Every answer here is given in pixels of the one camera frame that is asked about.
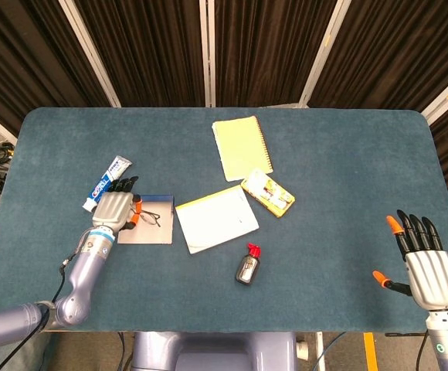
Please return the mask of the lavender robot base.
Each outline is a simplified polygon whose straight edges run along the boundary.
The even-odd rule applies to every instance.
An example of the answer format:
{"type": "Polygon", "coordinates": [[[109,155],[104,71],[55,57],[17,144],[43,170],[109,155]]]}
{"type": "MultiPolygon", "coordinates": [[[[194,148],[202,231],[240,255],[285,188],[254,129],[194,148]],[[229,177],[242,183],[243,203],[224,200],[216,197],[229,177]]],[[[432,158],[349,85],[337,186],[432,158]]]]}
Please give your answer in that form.
{"type": "Polygon", "coordinates": [[[293,332],[136,332],[131,371],[297,371],[293,332]]]}

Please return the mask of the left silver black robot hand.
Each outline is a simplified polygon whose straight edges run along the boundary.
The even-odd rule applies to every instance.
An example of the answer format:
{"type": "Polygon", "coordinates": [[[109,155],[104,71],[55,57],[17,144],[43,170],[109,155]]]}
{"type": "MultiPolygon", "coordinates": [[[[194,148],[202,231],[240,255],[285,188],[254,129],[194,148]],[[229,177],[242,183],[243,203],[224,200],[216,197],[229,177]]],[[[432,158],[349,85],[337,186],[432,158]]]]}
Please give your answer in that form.
{"type": "Polygon", "coordinates": [[[94,210],[94,227],[108,227],[114,234],[136,227],[142,211],[142,198],[132,189],[138,179],[138,176],[132,176],[111,183],[94,210]]]}

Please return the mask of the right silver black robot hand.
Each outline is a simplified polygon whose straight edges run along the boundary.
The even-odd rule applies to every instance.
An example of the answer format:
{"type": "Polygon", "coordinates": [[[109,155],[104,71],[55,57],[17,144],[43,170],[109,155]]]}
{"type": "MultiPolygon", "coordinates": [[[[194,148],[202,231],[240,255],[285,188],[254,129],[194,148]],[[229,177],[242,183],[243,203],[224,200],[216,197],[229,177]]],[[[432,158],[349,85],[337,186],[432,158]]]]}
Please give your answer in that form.
{"type": "Polygon", "coordinates": [[[395,282],[380,271],[372,276],[391,291],[412,297],[427,311],[448,311],[448,253],[433,222],[397,211],[398,218],[387,216],[409,278],[408,284],[395,282]]]}

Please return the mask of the pale green spiral notebook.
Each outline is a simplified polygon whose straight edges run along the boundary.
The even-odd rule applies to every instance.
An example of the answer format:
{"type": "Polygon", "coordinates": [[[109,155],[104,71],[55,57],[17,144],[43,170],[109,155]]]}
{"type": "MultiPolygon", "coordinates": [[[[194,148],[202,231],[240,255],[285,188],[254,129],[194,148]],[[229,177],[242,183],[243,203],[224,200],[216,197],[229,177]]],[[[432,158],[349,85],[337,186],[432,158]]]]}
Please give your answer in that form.
{"type": "Polygon", "coordinates": [[[227,182],[245,179],[256,168],[266,174],[273,172],[257,116],[215,121],[212,132],[227,182]]]}

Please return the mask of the blue table cover cloth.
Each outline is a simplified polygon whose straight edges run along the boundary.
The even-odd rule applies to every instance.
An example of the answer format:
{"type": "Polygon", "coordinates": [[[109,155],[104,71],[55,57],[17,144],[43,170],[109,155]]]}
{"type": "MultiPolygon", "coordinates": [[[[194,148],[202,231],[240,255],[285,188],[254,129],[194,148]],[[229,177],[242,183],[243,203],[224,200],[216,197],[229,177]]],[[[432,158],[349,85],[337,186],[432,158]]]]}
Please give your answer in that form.
{"type": "Polygon", "coordinates": [[[448,252],[448,192],[433,136],[415,111],[253,108],[51,108],[23,121],[0,198],[0,311],[50,299],[59,266],[91,225],[82,205],[117,155],[134,191],[186,203],[228,187],[212,123],[257,116],[273,179],[295,196],[276,218],[251,202],[259,229],[190,254],[114,246],[85,331],[418,332],[426,312],[379,287],[407,273],[387,215],[436,226],[448,252]],[[248,243],[261,247],[251,285],[236,281],[248,243]]]}

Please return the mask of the white table leg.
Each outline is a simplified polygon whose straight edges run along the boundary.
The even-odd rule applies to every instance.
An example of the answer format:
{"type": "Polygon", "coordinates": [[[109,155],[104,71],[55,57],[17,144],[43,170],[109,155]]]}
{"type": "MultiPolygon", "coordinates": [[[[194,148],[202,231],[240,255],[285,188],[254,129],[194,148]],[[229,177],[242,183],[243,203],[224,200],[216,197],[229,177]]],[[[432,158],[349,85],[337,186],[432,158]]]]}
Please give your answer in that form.
{"type": "Polygon", "coordinates": [[[316,363],[314,365],[314,371],[325,371],[324,362],[324,336],[323,332],[315,333],[316,341],[316,363]]]}

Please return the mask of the blue grey fabric bundle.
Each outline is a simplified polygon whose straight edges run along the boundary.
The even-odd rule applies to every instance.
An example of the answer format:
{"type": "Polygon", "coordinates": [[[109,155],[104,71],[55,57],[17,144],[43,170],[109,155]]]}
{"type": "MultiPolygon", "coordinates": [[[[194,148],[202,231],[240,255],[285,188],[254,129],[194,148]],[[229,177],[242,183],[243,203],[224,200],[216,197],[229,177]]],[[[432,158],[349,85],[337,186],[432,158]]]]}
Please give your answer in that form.
{"type": "MultiPolygon", "coordinates": [[[[1,369],[1,371],[43,371],[52,335],[34,335],[1,369]]],[[[19,345],[19,342],[0,347],[0,364],[19,345]]]]}

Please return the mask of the yellow printed flat box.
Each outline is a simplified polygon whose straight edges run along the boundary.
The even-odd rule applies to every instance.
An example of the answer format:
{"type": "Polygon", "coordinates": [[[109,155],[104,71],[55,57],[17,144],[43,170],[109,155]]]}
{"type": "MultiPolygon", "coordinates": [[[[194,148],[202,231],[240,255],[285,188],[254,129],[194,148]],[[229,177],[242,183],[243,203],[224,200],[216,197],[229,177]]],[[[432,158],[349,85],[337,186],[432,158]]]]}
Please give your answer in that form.
{"type": "Polygon", "coordinates": [[[292,194],[257,168],[241,181],[241,187],[277,218],[282,217],[295,202],[292,194]]]}

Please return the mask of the black eyeglasses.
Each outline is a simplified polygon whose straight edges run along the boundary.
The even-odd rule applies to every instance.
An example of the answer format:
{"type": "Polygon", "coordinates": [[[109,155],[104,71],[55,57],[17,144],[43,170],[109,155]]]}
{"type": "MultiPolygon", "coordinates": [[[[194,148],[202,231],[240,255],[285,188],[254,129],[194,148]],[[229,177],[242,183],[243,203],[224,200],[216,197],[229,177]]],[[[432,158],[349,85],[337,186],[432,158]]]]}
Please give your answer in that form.
{"type": "Polygon", "coordinates": [[[142,220],[144,223],[147,223],[149,225],[155,225],[160,227],[160,223],[159,223],[159,219],[160,219],[160,215],[157,213],[153,213],[147,210],[142,210],[139,212],[135,212],[132,217],[130,222],[133,223],[134,225],[138,224],[139,220],[142,220]]]}

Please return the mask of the yellow floor tape strip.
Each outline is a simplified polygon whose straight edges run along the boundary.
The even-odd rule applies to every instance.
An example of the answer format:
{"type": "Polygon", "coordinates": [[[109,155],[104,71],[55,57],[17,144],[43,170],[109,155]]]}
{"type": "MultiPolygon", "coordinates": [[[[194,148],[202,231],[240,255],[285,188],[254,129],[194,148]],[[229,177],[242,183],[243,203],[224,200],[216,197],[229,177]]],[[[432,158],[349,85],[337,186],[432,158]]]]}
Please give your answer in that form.
{"type": "Polygon", "coordinates": [[[368,371],[378,371],[378,363],[375,351],[375,337],[372,332],[363,333],[365,358],[368,371]]]}

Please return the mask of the black ink bottle red cap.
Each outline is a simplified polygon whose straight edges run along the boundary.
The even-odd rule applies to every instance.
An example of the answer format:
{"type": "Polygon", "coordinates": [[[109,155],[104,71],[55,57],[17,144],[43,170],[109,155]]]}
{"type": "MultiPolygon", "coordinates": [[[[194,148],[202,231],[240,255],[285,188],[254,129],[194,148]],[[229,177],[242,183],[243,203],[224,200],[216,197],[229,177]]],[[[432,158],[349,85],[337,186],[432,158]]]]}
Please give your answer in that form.
{"type": "Polygon", "coordinates": [[[240,284],[251,285],[260,266],[261,247],[248,243],[248,253],[241,260],[236,272],[236,281],[240,284]]]}

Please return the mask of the white notepad yellow binding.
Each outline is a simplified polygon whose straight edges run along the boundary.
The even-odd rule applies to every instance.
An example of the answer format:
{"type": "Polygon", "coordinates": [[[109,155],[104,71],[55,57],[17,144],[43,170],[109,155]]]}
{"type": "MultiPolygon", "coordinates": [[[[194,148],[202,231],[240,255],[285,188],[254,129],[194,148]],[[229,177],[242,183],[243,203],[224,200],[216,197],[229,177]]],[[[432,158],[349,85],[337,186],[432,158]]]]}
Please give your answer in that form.
{"type": "Polygon", "coordinates": [[[175,208],[190,254],[197,254],[259,229],[243,188],[228,189],[175,208]]]}

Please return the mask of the blue white toothpaste tube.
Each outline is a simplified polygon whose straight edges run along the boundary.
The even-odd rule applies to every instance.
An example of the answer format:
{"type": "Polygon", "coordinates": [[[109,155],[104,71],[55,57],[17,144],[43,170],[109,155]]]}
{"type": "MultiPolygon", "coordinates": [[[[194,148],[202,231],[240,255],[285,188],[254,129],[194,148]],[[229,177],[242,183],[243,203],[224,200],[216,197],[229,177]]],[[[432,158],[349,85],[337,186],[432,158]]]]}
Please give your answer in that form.
{"type": "Polygon", "coordinates": [[[86,201],[82,205],[83,209],[91,213],[94,207],[98,205],[102,195],[108,190],[109,186],[115,180],[119,180],[131,165],[132,161],[117,155],[107,168],[106,172],[101,176],[100,180],[89,193],[86,201]]]}

